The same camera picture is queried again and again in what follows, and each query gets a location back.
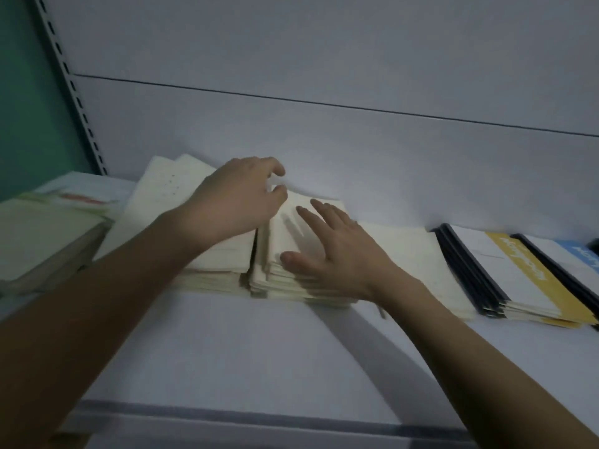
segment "person's left hand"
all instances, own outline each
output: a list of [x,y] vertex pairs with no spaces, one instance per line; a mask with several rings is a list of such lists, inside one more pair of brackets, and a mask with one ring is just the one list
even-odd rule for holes
[[173,210],[184,235],[200,249],[255,230],[287,199],[280,184],[269,192],[266,180],[285,168],[273,157],[231,159],[212,173],[184,204]]

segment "forearm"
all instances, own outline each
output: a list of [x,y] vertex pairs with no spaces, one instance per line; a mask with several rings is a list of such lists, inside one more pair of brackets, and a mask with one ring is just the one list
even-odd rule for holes
[[419,281],[397,275],[379,293],[481,447],[598,446],[595,434]]
[[198,247],[161,216],[0,324],[0,445],[34,447],[63,421]]

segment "hand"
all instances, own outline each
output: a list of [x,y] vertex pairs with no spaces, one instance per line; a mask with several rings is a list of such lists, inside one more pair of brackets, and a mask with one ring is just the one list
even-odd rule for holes
[[184,234],[206,250],[266,223],[287,199],[287,188],[282,184],[272,192],[266,189],[272,173],[285,174],[285,168],[273,157],[229,160],[173,210]]
[[294,274],[316,277],[329,288],[349,297],[380,303],[389,283],[418,282],[399,268],[366,231],[339,208],[311,200],[322,216],[297,207],[297,212],[310,226],[325,249],[325,259],[309,258],[299,252],[283,252],[283,267]]

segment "green wall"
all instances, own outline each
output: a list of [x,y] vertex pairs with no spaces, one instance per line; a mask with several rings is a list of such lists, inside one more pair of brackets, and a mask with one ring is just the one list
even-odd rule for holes
[[0,200],[94,172],[30,0],[0,0]]

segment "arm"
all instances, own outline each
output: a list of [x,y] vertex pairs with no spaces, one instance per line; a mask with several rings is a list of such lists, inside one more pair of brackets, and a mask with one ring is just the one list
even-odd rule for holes
[[281,255],[295,273],[384,307],[410,337],[476,442],[483,448],[595,448],[599,438],[547,391],[393,264],[347,214],[317,200],[325,220],[298,213],[326,252],[315,261]]
[[217,242],[268,221],[273,158],[233,159],[131,241],[0,324],[0,447],[37,447],[60,425],[156,295]]

